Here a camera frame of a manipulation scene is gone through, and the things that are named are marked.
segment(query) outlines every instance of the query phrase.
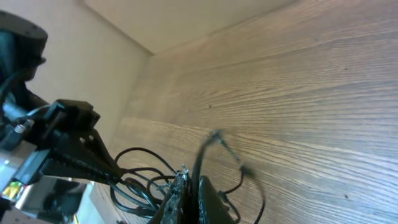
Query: wooden floor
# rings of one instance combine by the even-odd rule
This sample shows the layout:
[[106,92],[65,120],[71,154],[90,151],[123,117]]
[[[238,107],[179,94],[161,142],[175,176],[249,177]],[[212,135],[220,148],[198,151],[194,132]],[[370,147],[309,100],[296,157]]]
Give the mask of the wooden floor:
[[[297,1],[153,56],[132,88],[113,156],[140,146],[192,168],[224,129],[266,188],[261,223],[398,223],[398,1]],[[140,153],[120,165],[166,171]],[[219,147],[203,174],[239,179]],[[253,223],[255,185],[231,199]]]

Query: white wall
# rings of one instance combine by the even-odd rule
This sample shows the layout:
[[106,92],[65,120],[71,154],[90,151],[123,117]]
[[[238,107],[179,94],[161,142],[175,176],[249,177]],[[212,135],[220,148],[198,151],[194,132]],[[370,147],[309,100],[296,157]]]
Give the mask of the white wall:
[[84,1],[128,36],[157,54],[294,0]]
[[31,91],[48,102],[88,101],[101,115],[96,128],[108,146],[134,79],[150,53],[77,0],[0,0],[49,34]]

